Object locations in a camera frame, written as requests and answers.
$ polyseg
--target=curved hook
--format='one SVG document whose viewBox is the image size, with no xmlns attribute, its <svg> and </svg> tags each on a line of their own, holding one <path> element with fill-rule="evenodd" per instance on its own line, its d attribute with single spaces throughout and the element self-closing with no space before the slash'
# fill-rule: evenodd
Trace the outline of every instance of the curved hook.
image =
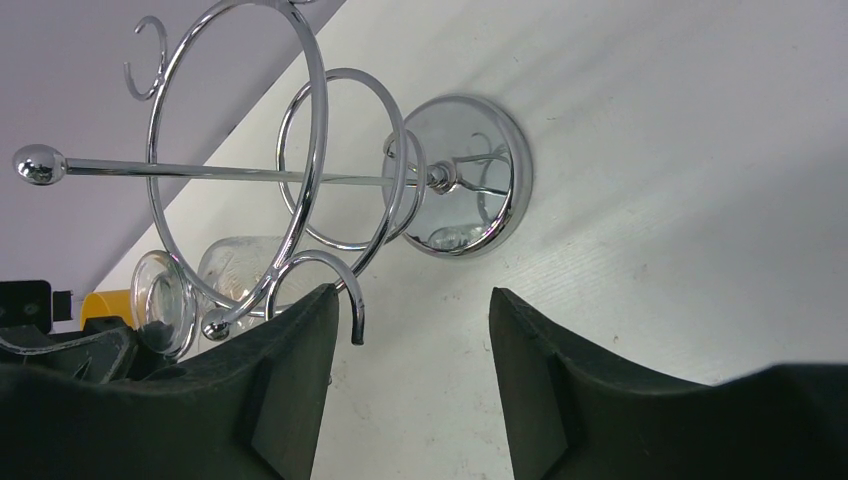
<svg viewBox="0 0 848 480">
<path fill-rule="evenodd" d="M 350 305 L 353 312 L 351 343 L 362 345 L 365 333 L 365 301 L 363 300 L 362 289 L 359 287 L 359 282 L 356 280 L 353 270 L 345 262 L 322 250 L 306 250 L 295 253 L 277 270 L 276 278 L 271 282 L 268 295 L 265 297 L 265 320 L 271 320 L 277 313 L 277 290 L 279 290 L 280 285 L 293 269 L 307 262 L 321 262 L 335 270 L 339 275 L 341 284 L 347 289 L 348 296 L 350 296 Z M 218 307 L 203 316 L 200 331 L 206 338 L 219 342 L 233 336 L 231 332 L 232 323 L 227 321 L 226 314 L 226 308 Z"/>
<path fill-rule="evenodd" d="M 353 270 L 350 269 L 348 264 L 343 262 L 339 257 L 323 250 L 298 252 L 283 264 L 283 267 L 280 269 L 280 276 L 271 284 L 271 289 L 265 298 L 265 319 L 271 320 L 274 317 L 274 307 L 277 304 L 277 290 L 279 290 L 283 280 L 286 279 L 295 267 L 307 262 L 321 262 L 335 270 L 336 274 L 338 274 L 342 284 L 347 288 L 347 293 L 350 297 L 350 307 L 353 313 L 353 327 L 351 329 L 350 341 L 354 345 L 362 345 L 365 341 L 363 338 L 365 335 L 365 300 L 363 299 L 362 289 L 359 287 L 359 281 L 356 280 L 356 275 L 353 274 Z"/>
<path fill-rule="evenodd" d="M 159 69 L 156 71 L 156 78 L 153 79 L 153 85 L 146 92 L 140 92 L 135 85 L 135 80 L 132 78 L 132 68 L 129 62 L 124 62 L 124 82 L 127 84 L 127 89 L 134 99 L 143 102 L 150 100 L 156 93 L 156 90 L 162 85 L 162 75 L 165 73 L 165 68 L 168 66 L 168 34 L 165 32 L 165 25 L 161 20 L 148 15 L 142 18 L 135 26 L 135 33 L 141 33 L 144 27 L 153 25 L 156 28 L 156 34 L 159 36 Z"/>
</svg>

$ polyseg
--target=chrome ring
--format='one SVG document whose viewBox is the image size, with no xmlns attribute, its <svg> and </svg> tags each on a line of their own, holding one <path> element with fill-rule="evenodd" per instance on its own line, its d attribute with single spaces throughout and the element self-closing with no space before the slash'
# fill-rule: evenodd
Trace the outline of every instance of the chrome ring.
<svg viewBox="0 0 848 480">
<path fill-rule="evenodd" d="M 392 109 L 397 108 L 397 104 L 394 101 L 394 98 L 388 92 L 386 87 L 380 83 L 379 80 L 372 77 L 371 75 L 357 69 L 353 68 L 336 68 L 333 70 L 327 71 L 327 81 L 331 82 L 333 80 L 339 79 L 349 79 L 354 80 L 356 82 L 362 83 L 368 88 L 370 88 L 380 100 L 383 101 L 383 105 L 386 107 L 386 110 L 389 111 L 389 117 L 392 117 L 392 112 L 390 110 L 390 104 Z M 280 126 L 280 137 L 277 142 L 277 168 L 281 171 L 285 171 L 286 169 L 286 158 L 285 158 L 285 147 L 286 142 L 288 141 L 289 130 L 291 130 L 292 120 L 294 119 L 294 115 L 297 113 L 297 110 L 303 104 L 303 102 L 309 97 L 310 92 L 310 84 L 307 83 L 304 85 L 294 96 L 288 108 L 286 109 L 285 115 L 283 115 L 283 123 Z M 397 111 L 398 116 L 401 116 L 400 110 Z M 394 132 L 388 137 L 389 139 L 398 138 L 399 131 L 395 128 Z M 406 138 L 408 138 L 412 147 L 415 150 L 415 156 L 418 159 L 418 168 L 416 169 L 416 174 L 418 176 L 418 184 L 415 186 L 415 202 L 412 205 L 412 208 L 407 213 L 406 217 L 404 217 L 403 221 L 395 226 L 395 228 L 389 233 L 386 238 L 385 243 L 391 242 L 398 236 L 400 236 L 406 227 L 412 223 L 415 214 L 418 213 L 418 209 L 421 207 L 421 203 L 424 201 L 424 194 L 427 190 L 427 159 L 424 156 L 424 149 L 421 147 L 421 142 L 418 141 L 418 138 L 412 134 L 412 132 L 406 132 Z M 400 158 L 398 159 L 398 165 L 405 166 L 407 164 L 407 157 L 403 154 L 398 155 Z M 395 184 L 398 181 L 402 181 L 404 183 L 403 187 L 405 187 L 406 181 L 406 168 L 398 169 L 395 173 Z M 280 182 L 280 192 L 283 195 L 283 200 L 286 202 L 286 208 L 289 209 L 289 212 L 294 211 L 294 207 L 296 206 L 294 203 L 294 199 L 292 198 L 291 189 L 289 188 L 288 182 Z M 336 240 L 327 235 L 322 234 L 318 231 L 318 229 L 312 227 L 311 225 L 306 226 L 306 233 L 308 233 L 312 238 L 317 240 L 323 245 L 326 245 L 331 248 L 335 248 L 337 250 L 349 251 L 349 252 L 358 252 L 366 250 L 369 245 L 371 245 L 374 241 L 372 239 L 370 242 L 343 242 L 341 240 Z"/>
<path fill-rule="evenodd" d="M 298 39 L 303 47 L 304 57 L 306 58 L 307 69 L 309 71 L 309 81 L 315 91 L 312 101 L 312 126 L 309 138 L 309 157 L 304 173 L 303 188 L 300 192 L 299 201 L 295 212 L 292 214 L 292 220 L 289 223 L 288 229 L 284 236 L 280 248 L 274 260 L 268 266 L 262 279 L 257 282 L 253 289 L 240 302 L 236 302 L 231 298 L 221 295 L 211 286 L 206 284 L 197 275 L 197 272 L 191 268 L 186 261 L 179 247 L 168 228 L 168 222 L 165 218 L 164 205 L 159 193 L 159 182 L 156 178 L 147 180 L 147 192 L 150 200 L 151 210 L 153 212 L 153 222 L 156 225 L 156 230 L 159 232 L 159 238 L 173 260 L 183 270 L 188 282 L 193 285 L 200 293 L 213 301 L 216 305 L 227 308 L 227 314 L 224 320 L 230 323 L 246 314 L 254 313 L 263 315 L 264 311 L 251 312 L 256 307 L 262 298 L 266 296 L 268 290 L 274 280 L 279 275 L 283 264 L 294 253 L 300 237 L 303 235 L 306 221 L 312 211 L 315 196 L 321 179 L 321 174 L 324 168 L 324 156 L 327 145 L 327 126 L 329 118 L 328 98 L 327 98 L 327 79 L 324 70 L 324 62 L 321 58 L 321 52 L 318 48 L 318 42 L 315 35 L 309 28 L 306 18 L 300 11 L 289 2 L 268 2 L 262 0 L 221 0 L 206 12 L 189 28 L 183 38 L 177 45 L 173 56 L 168 63 L 167 68 L 162 74 L 161 83 L 157 87 L 156 94 L 153 99 L 153 108 L 150 113 L 150 123 L 147 132 L 147 163 L 157 162 L 157 146 L 159 141 L 159 127 L 162 120 L 162 107 L 167 97 L 168 86 L 171 83 L 174 75 L 183 57 L 193 45 L 197 37 L 208 27 L 215 19 L 222 14 L 241 5 L 263 5 L 271 7 L 282 13 L 289 23 L 294 28 Z"/>
</svg>

